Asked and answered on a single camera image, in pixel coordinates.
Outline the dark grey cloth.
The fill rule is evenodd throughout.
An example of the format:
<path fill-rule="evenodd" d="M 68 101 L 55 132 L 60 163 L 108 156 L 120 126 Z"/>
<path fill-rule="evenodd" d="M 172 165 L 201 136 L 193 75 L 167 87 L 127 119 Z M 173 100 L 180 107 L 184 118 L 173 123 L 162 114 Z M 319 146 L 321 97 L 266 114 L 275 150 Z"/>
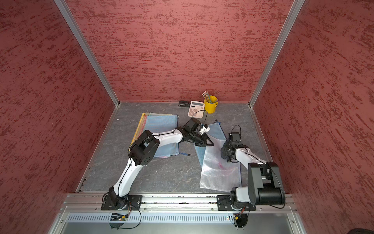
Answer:
<path fill-rule="evenodd" d="M 233 159 L 235 159 L 235 152 L 231 147 L 223 146 L 221 148 L 221 158 L 227 162 L 231 162 Z"/>

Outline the clear white mesh document bag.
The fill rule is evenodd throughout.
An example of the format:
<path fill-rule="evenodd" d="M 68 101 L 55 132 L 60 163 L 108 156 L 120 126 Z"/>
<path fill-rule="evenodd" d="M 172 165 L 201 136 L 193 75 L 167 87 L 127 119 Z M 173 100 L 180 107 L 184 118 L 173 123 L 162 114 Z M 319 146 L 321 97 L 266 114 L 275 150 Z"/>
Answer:
<path fill-rule="evenodd" d="M 206 147 L 200 179 L 203 189 L 230 192 L 242 185 L 240 165 L 221 158 L 223 144 L 220 140 L 214 146 Z"/>

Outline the yellow mesh document bag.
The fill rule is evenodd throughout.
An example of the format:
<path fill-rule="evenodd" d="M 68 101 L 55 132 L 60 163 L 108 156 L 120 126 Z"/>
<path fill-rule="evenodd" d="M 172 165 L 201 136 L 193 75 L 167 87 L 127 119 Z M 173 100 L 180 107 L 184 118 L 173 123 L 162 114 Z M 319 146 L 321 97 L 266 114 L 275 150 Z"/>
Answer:
<path fill-rule="evenodd" d="M 142 134 L 142 132 L 144 131 L 144 127 L 145 127 L 148 116 L 170 116 L 170 114 L 142 113 L 131 143 L 134 143 L 138 139 L 138 137 Z"/>

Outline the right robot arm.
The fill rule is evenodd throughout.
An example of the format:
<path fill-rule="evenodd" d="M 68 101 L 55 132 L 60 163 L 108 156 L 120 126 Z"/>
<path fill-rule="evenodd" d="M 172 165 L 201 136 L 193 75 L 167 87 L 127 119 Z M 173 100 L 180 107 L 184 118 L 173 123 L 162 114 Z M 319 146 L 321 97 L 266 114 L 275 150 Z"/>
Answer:
<path fill-rule="evenodd" d="M 233 210 L 254 210 L 258 205 L 285 207 L 286 195 L 276 163 L 266 162 L 238 141 L 227 140 L 221 148 L 227 162 L 238 162 L 248 171 L 247 186 L 233 188 L 229 202 Z"/>

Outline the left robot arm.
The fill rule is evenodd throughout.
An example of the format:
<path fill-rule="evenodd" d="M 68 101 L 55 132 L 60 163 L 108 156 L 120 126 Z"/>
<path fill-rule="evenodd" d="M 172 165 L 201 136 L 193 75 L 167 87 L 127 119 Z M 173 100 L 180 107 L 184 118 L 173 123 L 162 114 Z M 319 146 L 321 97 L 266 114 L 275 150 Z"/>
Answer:
<path fill-rule="evenodd" d="M 129 198 L 129 192 L 133 182 L 141 169 L 154 158 L 159 147 L 180 143 L 190 142 L 199 147 L 214 146 L 206 131 L 207 125 L 203 126 L 202 131 L 195 131 L 189 127 L 176 129 L 169 132 L 153 133 L 149 130 L 144 131 L 140 137 L 134 141 L 128 149 L 128 163 L 119 180 L 112 186 L 102 198 L 101 210 L 124 210 L 134 205 L 139 206 Z"/>

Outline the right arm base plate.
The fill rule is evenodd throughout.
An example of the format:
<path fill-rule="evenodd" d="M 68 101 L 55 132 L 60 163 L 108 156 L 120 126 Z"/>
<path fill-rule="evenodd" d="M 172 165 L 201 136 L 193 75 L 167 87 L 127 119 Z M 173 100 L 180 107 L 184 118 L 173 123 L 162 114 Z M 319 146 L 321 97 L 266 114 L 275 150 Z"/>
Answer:
<path fill-rule="evenodd" d="M 217 207 L 219 211 L 255 211 L 256 207 L 249 202 L 237 201 L 233 196 L 218 195 Z"/>

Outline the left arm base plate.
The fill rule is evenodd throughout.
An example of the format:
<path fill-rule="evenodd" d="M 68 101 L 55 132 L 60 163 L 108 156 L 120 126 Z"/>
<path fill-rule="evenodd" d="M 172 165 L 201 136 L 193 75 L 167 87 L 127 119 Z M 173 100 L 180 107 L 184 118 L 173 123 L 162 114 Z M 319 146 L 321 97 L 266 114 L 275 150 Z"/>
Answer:
<path fill-rule="evenodd" d="M 142 203 L 142 195 L 128 195 L 125 198 L 111 198 L 108 194 L 103 196 L 101 210 L 125 211 L 139 210 Z"/>

